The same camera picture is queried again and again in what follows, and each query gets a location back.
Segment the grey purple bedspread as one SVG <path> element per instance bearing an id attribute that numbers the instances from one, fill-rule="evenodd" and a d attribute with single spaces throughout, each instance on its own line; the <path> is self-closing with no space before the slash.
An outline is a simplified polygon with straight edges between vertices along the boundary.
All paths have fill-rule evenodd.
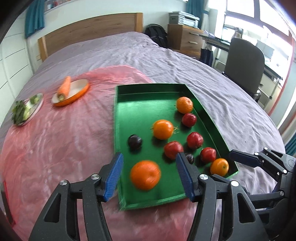
<path id="1" fill-rule="evenodd" d="M 231 149 L 285 151 L 275 124 L 239 86 L 197 60 L 158 47 L 144 34 L 130 32 L 70 45 L 50 56 L 29 82 L 43 76 L 62 77 L 61 86 L 66 76 L 72 83 L 83 73 L 112 66 L 135 68 L 156 83 L 187 85 Z M 27 98 L 28 83 L 19 98 Z"/>

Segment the teal curtain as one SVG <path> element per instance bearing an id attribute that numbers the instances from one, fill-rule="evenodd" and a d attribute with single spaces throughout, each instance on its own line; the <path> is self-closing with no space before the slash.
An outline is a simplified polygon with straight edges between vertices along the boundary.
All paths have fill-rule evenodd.
<path id="1" fill-rule="evenodd" d="M 25 39 L 45 27 L 44 0 L 34 0 L 28 7 L 25 19 Z"/>
<path id="2" fill-rule="evenodd" d="M 198 17 L 201 23 L 204 15 L 208 15 L 207 8 L 208 1 L 206 0 L 188 0 L 186 4 L 186 12 Z"/>

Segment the red black edge object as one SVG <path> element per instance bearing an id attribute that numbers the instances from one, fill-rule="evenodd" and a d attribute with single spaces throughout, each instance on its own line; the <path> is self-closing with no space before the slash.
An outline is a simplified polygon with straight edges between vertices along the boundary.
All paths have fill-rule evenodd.
<path id="1" fill-rule="evenodd" d="M 9 198 L 8 198 L 8 191 L 6 186 L 6 181 L 1 183 L 1 206 L 3 208 L 3 213 L 6 219 L 8 220 L 9 224 L 14 227 L 16 222 L 13 218 L 11 213 L 11 209 L 9 206 Z"/>

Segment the wooden headboard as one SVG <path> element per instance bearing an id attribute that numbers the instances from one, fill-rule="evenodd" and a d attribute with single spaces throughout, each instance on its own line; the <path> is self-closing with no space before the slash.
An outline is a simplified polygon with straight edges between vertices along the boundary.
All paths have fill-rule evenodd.
<path id="1" fill-rule="evenodd" d="M 143 13 L 119 13 L 80 20 L 38 39 L 40 57 L 45 61 L 57 51 L 83 41 L 143 30 Z"/>

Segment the dark office chair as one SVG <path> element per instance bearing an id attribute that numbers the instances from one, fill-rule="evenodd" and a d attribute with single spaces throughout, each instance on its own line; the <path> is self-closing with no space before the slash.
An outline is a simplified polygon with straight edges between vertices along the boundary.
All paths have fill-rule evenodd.
<path id="1" fill-rule="evenodd" d="M 255 63 L 248 59 L 234 58 L 230 55 L 231 61 L 227 57 L 226 65 L 222 74 L 241 87 L 247 94 L 249 94 L 256 102 L 261 97 L 259 90 L 260 82 L 263 75 L 264 66 L 258 65 L 259 61 Z"/>

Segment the teal curtain left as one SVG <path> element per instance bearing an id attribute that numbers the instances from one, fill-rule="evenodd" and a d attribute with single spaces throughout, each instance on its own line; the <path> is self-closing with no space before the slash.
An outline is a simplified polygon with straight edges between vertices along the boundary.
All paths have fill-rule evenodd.
<path id="1" fill-rule="evenodd" d="M 34 0 L 28 7 L 25 19 L 25 39 L 45 27 L 44 0 Z"/>

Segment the red apple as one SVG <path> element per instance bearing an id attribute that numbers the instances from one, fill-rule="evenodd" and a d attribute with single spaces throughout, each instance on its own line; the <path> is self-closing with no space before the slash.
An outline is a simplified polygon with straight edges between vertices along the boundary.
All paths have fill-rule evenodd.
<path id="1" fill-rule="evenodd" d="M 172 141 L 164 146 L 165 156 L 171 160 L 174 160 L 178 153 L 184 152 L 183 145 L 177 141 Z"/>
<path id="2" fill-rule="evenodd" d="M 204 139 L 198 132 L 192 132 L 187 136 L 187 145 L 189 148 L 195 150 L 203 145 Z"/>
<path id="3" fill-rule="evenodd" d="M 216 160 L 216 150 L 211 147 L 206 147 L 200 152 L 200 159 L 205 163 L 211 163 Z"/>
<path id="4" fill-rule="evenodd" d="M 182 117 L 182 124 L 188 128 L 193 127 L 197 122 L 197 117 L 192 113 L 186 113 Z"/>

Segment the pink plastic sheet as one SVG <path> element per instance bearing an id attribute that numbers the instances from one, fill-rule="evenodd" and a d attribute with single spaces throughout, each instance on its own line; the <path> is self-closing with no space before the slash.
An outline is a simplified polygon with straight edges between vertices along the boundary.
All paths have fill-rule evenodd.
<path id="1" fill-rule="evenodd" d="M 5 123 L 1 127 L 1 175 L 16 222 L 14 231 L 22 240 L 29 238 L 61 180 L 82 181 L 110 162 L 115 87 L 150 82 L 128 66 L 95 69 L 80 78 L 90 82 L 88 92 L 63 108 L 51 103 L 62 77 L 32 79 L 24 96 L 43 92 L 42 108 L 25 126 Z M 103 210 L 113 240 L 186 240 L 196 206 L 184 199 L 124 212 L 114 196 Z"/>

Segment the green leafy vegetable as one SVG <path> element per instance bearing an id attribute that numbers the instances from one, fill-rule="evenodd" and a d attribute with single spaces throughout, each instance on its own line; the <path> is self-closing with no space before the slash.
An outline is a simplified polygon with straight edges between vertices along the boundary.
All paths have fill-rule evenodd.
<path id="1" fill-rule="evenodd" d="M 41 94 L 36 94 L 27 100 L 17 100 L 12 109 L 11 120 L 14 125 L 20 126 L 26 122 L 41 102 Z"/>

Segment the green rectangular tray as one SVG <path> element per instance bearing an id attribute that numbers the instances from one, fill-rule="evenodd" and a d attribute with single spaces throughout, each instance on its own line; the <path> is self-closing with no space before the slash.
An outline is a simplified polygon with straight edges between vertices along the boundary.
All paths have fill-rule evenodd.
<path id="1" fill-rule="evenodd" d="M 193 114 L 197 123 L 188 128 L 182 124 L 182 114 L 177 111 L 176 101 L 187 97 L 193 102 Z M 195 158 L 195 165 L 201 173 L 209 173 L 209 164 L 200 161 L 200 149 L 187 146 L 187 136 L 198 132 L 204 139 L 203 148 L 211 147 L 217 157 L 227 159 L 229 147 L 219 129 L 197 97 L 184 84 L 150 83 L 119 85 L 114 99 L 114 150 L 124 157 L 121 177 L 118 183 L 118 199 L 121 210 L 132 210 L 162 205 L 185 198 L 174 160 L 164 154 L 165 140 L 153 136 L 152 125 L 157 120 L 170 121 L 175 130 L 172 141 L 183 145 L 186 153 Z M 142 138 L 142 146 L 132 150 L 128 146 L 131 135 Z M 139 161 L 156 162 L 161 170 L 159 183 L 149 191 L 142 191 L 132 184 L 130 171 Z"/>

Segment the grey printer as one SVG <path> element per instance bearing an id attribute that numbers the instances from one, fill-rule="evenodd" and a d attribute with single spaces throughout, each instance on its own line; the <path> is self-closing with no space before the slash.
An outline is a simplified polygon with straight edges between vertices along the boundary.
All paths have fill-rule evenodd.
<path id="1" fill-rule="evenodd" d="M 169 24 L 186 25 L 198 28 L 199 20 L 197 16 L 191 15 L 184 11 L 174 11 L 169 13 Z"/>

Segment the small orange tray corner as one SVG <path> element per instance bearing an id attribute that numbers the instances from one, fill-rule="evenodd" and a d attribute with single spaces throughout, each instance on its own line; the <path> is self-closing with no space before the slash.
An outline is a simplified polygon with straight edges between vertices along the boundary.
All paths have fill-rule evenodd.
<path id="1" fill-rule="evenodd" d="M 190 113 L 193 110 L 193 102 L 187 97 L 180 97 L 176 101 L 176 108 L 182 114 Z"/>

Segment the orange carrot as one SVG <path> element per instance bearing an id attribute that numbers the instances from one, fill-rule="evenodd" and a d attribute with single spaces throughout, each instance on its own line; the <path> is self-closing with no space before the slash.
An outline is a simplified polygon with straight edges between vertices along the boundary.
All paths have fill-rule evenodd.
<path id="1" fill-rule="evenodd" d="M 57 97 L 59 101 L 63 101 L 68 97 L 70 92 L 70 86 L 71 86 L 71 77 L 66 76 L 62 85 L 57 90 Z"/>

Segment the dark blue bag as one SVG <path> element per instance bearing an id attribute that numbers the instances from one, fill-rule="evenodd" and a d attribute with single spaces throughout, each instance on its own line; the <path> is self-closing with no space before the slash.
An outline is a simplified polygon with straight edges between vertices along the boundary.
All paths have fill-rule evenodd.
<path id="1" fill-rule="evenodd" d="M 199 61 L 211 67 L 213 63 L 213 51 L 208 49 L 201 49 Z"/>

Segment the black backpack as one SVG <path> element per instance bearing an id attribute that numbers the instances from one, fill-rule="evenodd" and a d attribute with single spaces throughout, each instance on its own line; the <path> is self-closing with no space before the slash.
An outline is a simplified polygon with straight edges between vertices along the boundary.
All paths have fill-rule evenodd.
<path id="1" fill-rule="evenodd" d="M 165 29 L 158 24 L 149 24 L 146 26 L 145 32 L 160 47 L 168 48 L 168 38 Z"/>

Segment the orange oval dish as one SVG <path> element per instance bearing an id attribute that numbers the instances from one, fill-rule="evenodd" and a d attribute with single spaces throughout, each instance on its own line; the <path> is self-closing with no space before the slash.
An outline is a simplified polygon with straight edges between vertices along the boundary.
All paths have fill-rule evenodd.
<path id="1" fill-rule="evenodd" d="M 60 101 L 57 97 L 57 94 L 55 93 L 51 99 L 51 103 L 56 107 L 63 107 L 72 104 L 82 97 L 88 91 L 89 87 L 90 83 L 87 79 L 78 79 L 73 81 L 70 85 L 68 97 L 63 101 Z"/>

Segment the white wardrobe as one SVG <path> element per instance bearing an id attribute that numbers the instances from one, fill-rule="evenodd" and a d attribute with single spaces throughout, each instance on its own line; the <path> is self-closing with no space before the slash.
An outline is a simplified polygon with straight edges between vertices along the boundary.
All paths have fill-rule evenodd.
<path id="1" fill-rule="evenodd" d="M 1 42 L 1 122 L 33 75 L 24 27 L 24 19 L 16 20 Z"/>

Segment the large orange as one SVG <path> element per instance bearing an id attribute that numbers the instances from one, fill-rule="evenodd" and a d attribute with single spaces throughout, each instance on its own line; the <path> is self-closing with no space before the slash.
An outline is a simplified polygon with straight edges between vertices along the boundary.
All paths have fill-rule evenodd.
<path id="1" fill-rule="evenodd" d="M 135 188 L 149 191 L 159 183 L 161 170 L 156 162 L 143 160 L 132 167 L 129 177 Z"/>

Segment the small orange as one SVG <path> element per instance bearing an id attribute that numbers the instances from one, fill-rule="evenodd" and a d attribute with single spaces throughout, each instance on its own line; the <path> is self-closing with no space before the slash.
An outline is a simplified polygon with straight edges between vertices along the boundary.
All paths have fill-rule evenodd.
<path id="1" fill-rule="evenodd" d="M 157 120 L 152 125 L 153 136 L 159 140 L 169 139 L 173 132 L 174 126 L 168 120 Z"/>

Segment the dark plum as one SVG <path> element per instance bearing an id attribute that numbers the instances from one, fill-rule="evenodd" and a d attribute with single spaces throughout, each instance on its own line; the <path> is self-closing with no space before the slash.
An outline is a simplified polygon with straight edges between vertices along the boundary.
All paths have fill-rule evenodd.
<path id="1" fill-rule="evenodd" d="M 194 164 L 195 158 L 191 153 L 186 153 L 185 156 L 191 165 Z"/>
<path id="2" fill-rule="evenodd" d="M 135 134 L 131 135 L 127 142 L 132 150 L 137 150 L 142 146 L 142 138 Z"/>

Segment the desk by window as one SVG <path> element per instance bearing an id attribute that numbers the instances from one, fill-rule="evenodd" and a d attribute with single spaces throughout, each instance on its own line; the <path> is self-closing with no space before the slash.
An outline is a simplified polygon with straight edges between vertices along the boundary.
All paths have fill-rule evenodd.
<path id="1" fill-rule="evenodd" d="M 213 37 L 210 35 L 200 35 L 202 39 L 211 46 L 214 46 L 218 49 L 228 52 L 229 61 L 230 55 L 233 55 L 233 59 L 236 57 L 246 58 L 249 61 L 255 63 L 255 60 L 258 60 L 258 65 L 264 66 L 263 73 L 270 77 L 272 81 L 281 81 L 283 80 L 282 75 L 279 72 L 275 71 L 275 68 L 271 67 L 271 64 L 267 61 L 268 58 L 265 57 L 264 53 L 251 42 L 247 40 L 243 40 L 240 38 L 233 38 L 231 42 L 224 41 L 217 37 Z"/>

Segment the patterned grey plate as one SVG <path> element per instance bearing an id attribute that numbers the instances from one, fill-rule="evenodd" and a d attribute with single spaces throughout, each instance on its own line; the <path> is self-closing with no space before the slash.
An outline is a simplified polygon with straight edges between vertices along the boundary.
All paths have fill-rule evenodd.
<path id="1" fill-rule="evenodd" d="M 44 102 L 44 94 L 38 93 L 26 100 L 20 100 L 18 101 L 18 108 L 20 109 L 20 113 L 23 114 L 23 119 L 18 119 L 15 121 L 15 125 L 17 126 L 24 126 L 29 121 L 32 120 L 32 118 L 38 113 L 38 111 L 41 109 L 42 104 Z"/>

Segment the wooden drawer cabinet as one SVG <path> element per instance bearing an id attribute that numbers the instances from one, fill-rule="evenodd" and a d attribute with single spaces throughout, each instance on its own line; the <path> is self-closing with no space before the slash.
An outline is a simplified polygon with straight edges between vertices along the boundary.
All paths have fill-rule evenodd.
<path id="1" fill-rule="evenodd" d="M 168 24 L 168 47 L 189 57 L 200 59 L 204 31 L 179 24 Z"/>

